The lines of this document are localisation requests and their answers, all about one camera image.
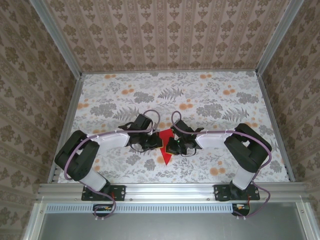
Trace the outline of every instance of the gray leaf pattern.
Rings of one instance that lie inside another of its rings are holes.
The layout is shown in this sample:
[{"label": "gray leaf pattern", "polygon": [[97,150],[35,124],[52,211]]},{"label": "gray leaf pattern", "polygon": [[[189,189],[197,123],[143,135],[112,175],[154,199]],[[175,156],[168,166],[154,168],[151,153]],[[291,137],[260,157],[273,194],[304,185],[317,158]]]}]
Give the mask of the gray leaf pattern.
[{"label": "gray leaf pattern", "polygon": [[[112,131],[148,109],[160,113],[160,131],[170,128],[175,110],[193,129],[226,130],[246,123],[272,146],[272,162],[257,181],[288,181],[254,72],[87,74],[72,131]],[[157,121],[153,112],[146,115]],[[2,132],[1,137],[16,141],[9,129]],[[99,149],[93,168],[111,183],[228,183],[238,164],[223,148],[205,148],[187,158],[172,156],[165,165],[160,149],[137,152],[123,147]],[[61,175],[59,182],[67,181]]]}]

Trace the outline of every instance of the patterned floor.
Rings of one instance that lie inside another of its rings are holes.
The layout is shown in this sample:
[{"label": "patterned floor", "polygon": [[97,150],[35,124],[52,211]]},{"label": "patterned floor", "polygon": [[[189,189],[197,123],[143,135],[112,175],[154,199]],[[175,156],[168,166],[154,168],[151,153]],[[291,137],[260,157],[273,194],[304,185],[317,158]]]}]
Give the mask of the patterned floor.
[{"label": "patterned floor", "polygon": [[[171,126],[175,110],[193,129],[225,130],[247,123],[272,146],[272,162],[256,181],[288,181],[253,71],[92,74],[83,78],[72,131],[112,131],[148,109],[160,112],[160,130]],[[156,121],[156,115],[151,113],[150,117]],[[238,164],[226,149],[173,156],[166,166],[159,149],[137,153],[126,147],[108,152],[100,149],[93,167],[112,183],[218,183],[230,182]],[[68,182],[63,173],[59,182]]]}]

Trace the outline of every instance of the wall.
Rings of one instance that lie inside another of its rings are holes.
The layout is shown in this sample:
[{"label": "wall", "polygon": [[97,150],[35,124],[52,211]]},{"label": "wall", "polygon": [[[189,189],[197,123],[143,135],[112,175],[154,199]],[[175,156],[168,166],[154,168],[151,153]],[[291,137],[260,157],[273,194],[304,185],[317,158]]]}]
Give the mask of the wall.
[{"label": "wall", "polygon": [[305,0],[263,80],[295,177],[320,221],[320,1]]},{"label": "wall", "polygon": [[28,224],[74,84],[31,4],[0,1],[0,239],[19,239]]},{"label": "wall", "polygon": [[45,0],[82,72],[254,69],[289,0]]}]

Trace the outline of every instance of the vented metal strip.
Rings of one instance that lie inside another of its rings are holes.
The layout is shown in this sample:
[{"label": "vented metal strip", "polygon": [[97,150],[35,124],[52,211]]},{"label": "vented metal strip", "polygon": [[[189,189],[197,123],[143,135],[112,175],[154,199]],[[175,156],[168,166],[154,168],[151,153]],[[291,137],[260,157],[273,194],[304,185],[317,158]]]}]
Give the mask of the vented metal strip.
[{"label": "vented metal strip", "polygon": [[[93,213],[93,203],[49,203],[47,205],[46,214],[62,214],[62,213]],[[178,214],[178,213],[232,213],[232,203],[117,203],[115,213],[128,214]]]}]

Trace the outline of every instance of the damask wallpaper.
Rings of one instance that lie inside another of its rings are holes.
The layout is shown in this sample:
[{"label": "damask wallpaper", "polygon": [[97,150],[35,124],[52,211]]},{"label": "damask wallpaper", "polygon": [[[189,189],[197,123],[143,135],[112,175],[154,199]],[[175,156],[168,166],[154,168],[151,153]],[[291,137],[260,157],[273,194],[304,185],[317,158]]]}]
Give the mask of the damask wallpaper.
[{"label": "damask wallpaper", "polygon": [[45,0],[82,72],[255,69],[290,0]]},{"label": "damask wallpaper", "polygon": [[0,1],[0,239],[28,224],[75,80],[29,1]]},{"label": "damask wallpaper", "polygon": [[292,163],[320,223],[320,1],[305,0],[263,80]]},{"label": "damask wallpaper", "polygon": [[[254,71],[153,72],[83,75],[72,132],[113,131],[148,109],[161,115],[158,129],[171,127],[179,110],[192,129],[234,129],[246,123],[272,146],[272,161],[257,182],[289,181]],[[154,121],[157,116],[147,113]],[[130,147],[101,148],[93,168],[111,183],[230,182],[238,164],[226,148],[205,148],[193,156],[172,156],[165,165],[160,149],[139,153]],[[63,172],[60,183],[66,183]]]}]

